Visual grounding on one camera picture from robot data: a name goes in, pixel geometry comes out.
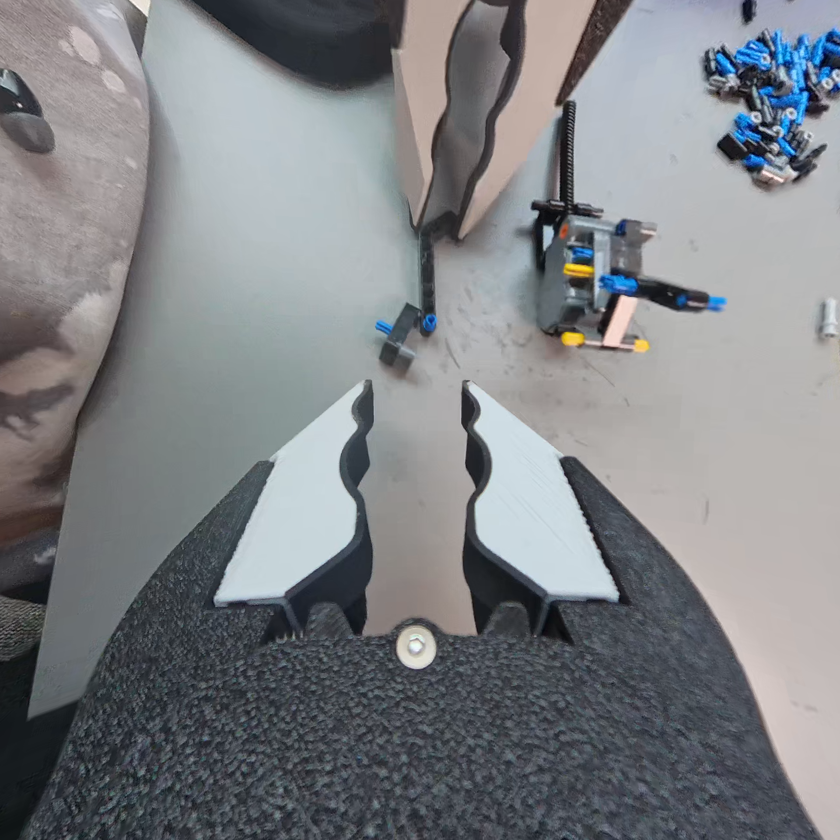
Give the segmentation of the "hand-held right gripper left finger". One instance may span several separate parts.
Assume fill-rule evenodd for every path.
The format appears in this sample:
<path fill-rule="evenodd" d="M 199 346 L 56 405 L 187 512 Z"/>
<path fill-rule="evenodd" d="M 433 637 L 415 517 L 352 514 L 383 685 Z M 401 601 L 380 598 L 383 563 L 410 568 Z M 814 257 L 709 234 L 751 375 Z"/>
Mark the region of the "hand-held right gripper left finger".
<path fill-rule="evenodd" d="M 373 422 L 373 384 L 363 380 L 270 457 L 216 608 L 271 607 L 300 634 L 316 605 L 333 604 L 350 632 L 362 634 L 373 548 L 360 485 Z"/>

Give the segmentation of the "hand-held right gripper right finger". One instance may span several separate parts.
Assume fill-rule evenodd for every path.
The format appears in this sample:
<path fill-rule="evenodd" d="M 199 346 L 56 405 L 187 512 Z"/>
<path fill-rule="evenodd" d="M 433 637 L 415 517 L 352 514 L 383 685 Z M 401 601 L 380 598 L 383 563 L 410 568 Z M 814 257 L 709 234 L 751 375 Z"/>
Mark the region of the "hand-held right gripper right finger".
<path fill-rule="evenodd" d="M 505 604 L 525 634 L 565 636 L 560 604 L 620 602 L 620 585 L 564 469 L 564 456 L 474 381 L 461 388 L 468 499 L 463 572 L 478 634 Z"/>

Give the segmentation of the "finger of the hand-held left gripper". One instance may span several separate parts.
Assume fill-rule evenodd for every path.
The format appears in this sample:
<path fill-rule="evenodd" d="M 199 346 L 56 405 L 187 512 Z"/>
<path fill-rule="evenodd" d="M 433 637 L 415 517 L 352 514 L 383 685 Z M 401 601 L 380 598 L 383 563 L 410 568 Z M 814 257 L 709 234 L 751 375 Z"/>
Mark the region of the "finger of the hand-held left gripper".
<path fill-rule="evenodd" d="M 424 222 L 434 143 L 448 101 L 448 60 L 469 1 L 394 1 L 395 160 L 412 228 Z"/>
<path fill-rule="evenodd" d="M 457 239 L 485 216 L 551 120 L 594 1 L 514 2 L 510 63 L 486 119 L 485 143 L 465 187 Z"/>

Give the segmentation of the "black beam assembly blue pins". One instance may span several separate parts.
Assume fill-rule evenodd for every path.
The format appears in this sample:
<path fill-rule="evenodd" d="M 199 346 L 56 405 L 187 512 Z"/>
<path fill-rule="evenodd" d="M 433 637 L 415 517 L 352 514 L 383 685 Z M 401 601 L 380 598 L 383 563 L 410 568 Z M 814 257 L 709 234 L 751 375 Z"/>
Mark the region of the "black beam assembly blue pins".
<path fill-rule="evenodd" d="M 407 302 L 393 323 L 377 320 L 375 330 L 385 336 L 380 362 L 389 367 L 407 368 L 416 357 L 407 345 L 414 331 L 428 338 L 437 329 L 436 276 L 434 247 L 445 220 L 440 217 L 424 225 L 418 233 L 419 306 Z"/>

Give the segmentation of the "grey desk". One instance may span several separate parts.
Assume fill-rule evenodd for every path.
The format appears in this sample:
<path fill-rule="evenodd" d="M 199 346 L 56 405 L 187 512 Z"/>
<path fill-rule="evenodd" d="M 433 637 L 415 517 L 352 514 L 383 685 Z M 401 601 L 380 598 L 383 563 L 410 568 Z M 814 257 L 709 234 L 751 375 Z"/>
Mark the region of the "grey desk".
<path fill-rule="evenodd" d="M 642 306 L 646 353 L 564 351 L 535 325 L 531 201 L 552 130 L 483 221 L 437 251 L 435 335 L 404 377 L 377 319 L 414 299 L 388 79 L 314 87 L 188 2 L 154 2 L 150 164 L 121 318 L 82 415 L 30 712 L 76 700 L 159 562 L 258 460 L 363 379 L 366 630 L 475 632 L 461 570 L 460 387 L 579 458 L 664 544 L 729 636 L 773 744 L 838 838 L 838 105 L 815 172 L 762 192 L 718 155 L 734 106 L 704 49 L 730 2 L 636 2 L 575 91 L 575 194 L 658 225 L 655 277 L 728 299 Z"/>

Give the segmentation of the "pile of blue black pins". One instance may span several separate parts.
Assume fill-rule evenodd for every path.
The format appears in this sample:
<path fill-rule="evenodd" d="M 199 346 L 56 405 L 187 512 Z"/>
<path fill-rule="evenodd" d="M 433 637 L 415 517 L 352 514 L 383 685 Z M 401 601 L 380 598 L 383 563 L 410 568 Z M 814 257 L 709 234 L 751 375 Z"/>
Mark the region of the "pile of blue black pins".
<path fill-rule="evenodd" d="M 814 38 L 766 28 L 737 49 L 706 49 L 700 65 L 710 95 L 738 104 L 717 142 L 728 163 L 765 192 L 817 170 L 828 144 L 815 140 L 807 122 L 838 103 L 838 28 Z"/>

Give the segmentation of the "grey toy brick assembly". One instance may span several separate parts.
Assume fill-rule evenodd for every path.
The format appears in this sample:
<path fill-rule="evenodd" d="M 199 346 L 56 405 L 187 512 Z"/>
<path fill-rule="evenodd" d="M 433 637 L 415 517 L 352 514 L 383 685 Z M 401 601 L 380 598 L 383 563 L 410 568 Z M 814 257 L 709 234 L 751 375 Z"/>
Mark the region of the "grey toy brick assembly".
<path fill-rule="evenodd" d="M 722 312 L 728 301 L 644 271 L 644 249 L 657 235 L 656 224 L 613 221 L 604 209 L 576 199 L 575 123 L 576 103 L 568 100 L 554 135 L 552 192 L 531 204 L 537 324 L 567 348 L 642 354 L 649 343 L 632 333 L 640 301 L 684 313 Z"/>

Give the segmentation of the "grey printed sweater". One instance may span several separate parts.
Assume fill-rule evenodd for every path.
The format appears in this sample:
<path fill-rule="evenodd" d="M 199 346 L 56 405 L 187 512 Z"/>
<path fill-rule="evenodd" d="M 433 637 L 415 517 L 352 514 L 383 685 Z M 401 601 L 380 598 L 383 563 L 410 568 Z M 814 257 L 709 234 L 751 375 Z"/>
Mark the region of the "grey printed sweater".
<path fill-rule="evenodd" d="M 129 2 L 2 2 L 2 591 L 50 576 L 78 417 L 144 210 L 150 104 Z"/>

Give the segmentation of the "black glossy object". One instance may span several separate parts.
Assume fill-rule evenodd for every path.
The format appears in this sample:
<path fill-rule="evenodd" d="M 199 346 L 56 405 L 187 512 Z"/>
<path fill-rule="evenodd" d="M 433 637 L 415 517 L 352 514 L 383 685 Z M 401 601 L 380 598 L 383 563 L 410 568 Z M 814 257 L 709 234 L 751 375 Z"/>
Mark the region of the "black glossy object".
<path fill-rule="evenodd" d="M 56 147 L 53 130 L 39 100 L 14 70 L 1 69 L 1 126 L 19 148 L 50 154 Z"/>

